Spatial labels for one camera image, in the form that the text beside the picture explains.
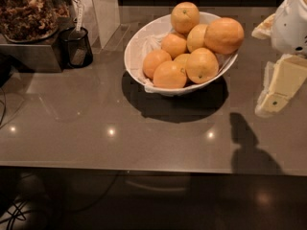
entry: bowl of oranges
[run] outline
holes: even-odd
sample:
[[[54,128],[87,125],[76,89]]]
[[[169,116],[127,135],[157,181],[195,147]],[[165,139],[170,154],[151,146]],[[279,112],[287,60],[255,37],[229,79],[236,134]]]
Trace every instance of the bowl of oranges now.
[[[243,40],[237,20],[182,2],[132,37],[124,62],[146,92],[180,96],[222,76],[238,57]]]

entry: countertop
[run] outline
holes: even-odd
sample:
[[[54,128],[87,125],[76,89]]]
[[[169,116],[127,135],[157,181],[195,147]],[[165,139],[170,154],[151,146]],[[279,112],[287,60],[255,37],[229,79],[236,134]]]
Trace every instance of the countertop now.
[[[280,55],[250,34],[275,8],[200,7],[240,21],[245,41],[222,78],[173,98],[146,93],[124,64],[130,38],[171,9],[121,7],[121,28],[87,67],[14,73],[3,86],[0,165],[307,175],[306,84],[278,115],[254,114],[266,63]]]

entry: gray countertop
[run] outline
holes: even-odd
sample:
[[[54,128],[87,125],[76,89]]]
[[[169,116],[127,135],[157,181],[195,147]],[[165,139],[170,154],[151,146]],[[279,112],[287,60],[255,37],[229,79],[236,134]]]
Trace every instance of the gray countertop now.
[[[171,8],[120,9],[121,29],[90,66],[6,82],[1,166],[307,175],[306,84],[282,113],[254,114],[280,55],[250,34],[275,8],[200,8],[236,18],[246,38],[222,78],[174,98],[146,93],[124,64],[129,39]]]

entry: black cup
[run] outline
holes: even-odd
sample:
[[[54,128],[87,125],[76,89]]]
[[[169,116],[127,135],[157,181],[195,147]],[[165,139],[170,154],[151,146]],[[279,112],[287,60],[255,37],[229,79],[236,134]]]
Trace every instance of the black cup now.
[[[81,27],[80,32],[72,36],[75,27],[67,28],[59,33],[64,64],[72,68],[81,68],[93,61],[92,50],[88,41],[88,30]]]

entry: white ceramic object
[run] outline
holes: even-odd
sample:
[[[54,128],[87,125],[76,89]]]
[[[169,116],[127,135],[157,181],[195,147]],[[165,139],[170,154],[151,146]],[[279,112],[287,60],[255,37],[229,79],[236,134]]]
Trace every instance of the white ceramic object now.
[[[209,24],[212,20],[219,18],[219,16],[212,13],[200,12],[200,14],[200,23],[204,24]],[[126,70],[137,82],[144,86],[145,91],[148,93],[159,93],[165,96],[180,96],[193,92],[197,89],[205,87],[210,82],[222,76],[238,57],[237,52],[227,56],[217,55],[221,70],[216,78],[208,82],[202,84],[192,84],[178,89],[154,87],[152,81],[146,78],[143,74],[143,59],[149,51],[158,49],[162,38],[173,30],[174,29],[171,25],[171,15],[169,14],[160,17],[140,29],[130,40],[125,50],[124,61]]]

